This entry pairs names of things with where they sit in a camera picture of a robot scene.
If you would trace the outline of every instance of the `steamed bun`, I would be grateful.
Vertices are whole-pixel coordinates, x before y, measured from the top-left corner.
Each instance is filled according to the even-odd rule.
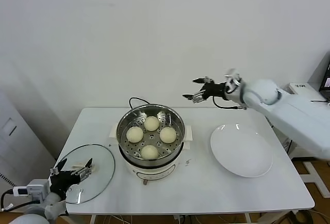
[[[158,158],[158,150],[153,145],[147,145],[141,150],[141,157],[144,159]]]
[[[147,117],[143,125],[148,131],[155,131],[159,127],[159,121],[157,117]]]
[[[165,127],[160,131],[160,139],[164,143],[172,143],[176,139],[176,131],[172,127]]]
[[[143,130],[140,127],[131,127],[127,133],[126,138],[129,142],[137,143],[143,138]]]

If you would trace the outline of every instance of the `floor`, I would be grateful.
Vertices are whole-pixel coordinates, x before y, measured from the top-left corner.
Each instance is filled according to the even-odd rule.
[[[323,179],[325,185],[330,189],[330,167],[324,161],[313,161],[316,171],[319,173],[320,177]],[[299,174],[307,173],[302,162],[294,162],[294,165],[299,172]],[[321,212],[330,217],[330,198],[325,199],[322,197],[315,184],[306,184],[307,188],[314,198],[315,210]],[[326,220],[323,219],[319,214],[310,212],[315,224],[327,224]],[[19,213],[0,213],[0,224],[8,224],[13,219],[17,218],[21,214]],[[252,221],[256,221],[262,213],[253,213],[250,215]],[[81,216],[86,223],[89,223],[91,216]],[[297,218],[303,222],[304,216],[297,215]],[[128,223],[131,223],[131,216],[123,216],[123,219]],[[245,222],[245,217],[243,214],[239,215],[200,215],[200,216],[187,216],[184,224],[219,224],[219,223],[242,223]],[[110,216],[98,216],[96,219],[96,224],[121,224],[122,221],[115,219]],[[178,224],[177,220],[174,220],[173,216],[133,216],[134,224]],[[56,224],[67,224],[63,219],[58,218]],[[287,218],[279,220],[277,224],[290,224]]]

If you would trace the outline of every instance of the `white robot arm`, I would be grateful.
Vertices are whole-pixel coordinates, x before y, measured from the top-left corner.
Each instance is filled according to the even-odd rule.
[[[46,224],[55,223],[58,216],[67,214],[66,192],[74,184],[79,184],[92,173],[92,159],[78,170],[62,170],[67,159],[60,161],[51,169],[50,181],[48,179],[34,179],[27,186],[16,186],[4,192],[0,205],[3,212],[10,212],[29,205],[24,215],[16,218],[11,224]],[[5,195],[30,196],[31,202],[13,207],[4,207]]]
[[[225,77],[227,81],[220,84],[207,77],[196,79],[194,82],[203,83],[203,88],[184,97],[194,103],[210,96],[222,97],[238,103],[238,109],[252,108],[315,157],[330,158],[330,115],[327,111],[300,95],[287,93],[269,79],[245,83],[234,69]]]

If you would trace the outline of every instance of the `white cabinet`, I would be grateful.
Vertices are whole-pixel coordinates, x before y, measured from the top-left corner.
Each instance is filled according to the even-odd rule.
[[[55,159],[0,91],[0,194],[13,185],[47,179],[54,164]],[[5,204],[24,201],[6,196]]]

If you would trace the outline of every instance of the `white wall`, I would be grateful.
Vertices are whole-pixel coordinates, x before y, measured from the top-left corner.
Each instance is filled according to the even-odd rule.
[[[231,67],[306,81],[329,44],[328,0],[0,0],[0,88],[53,155],[83,107],[192,106]]]

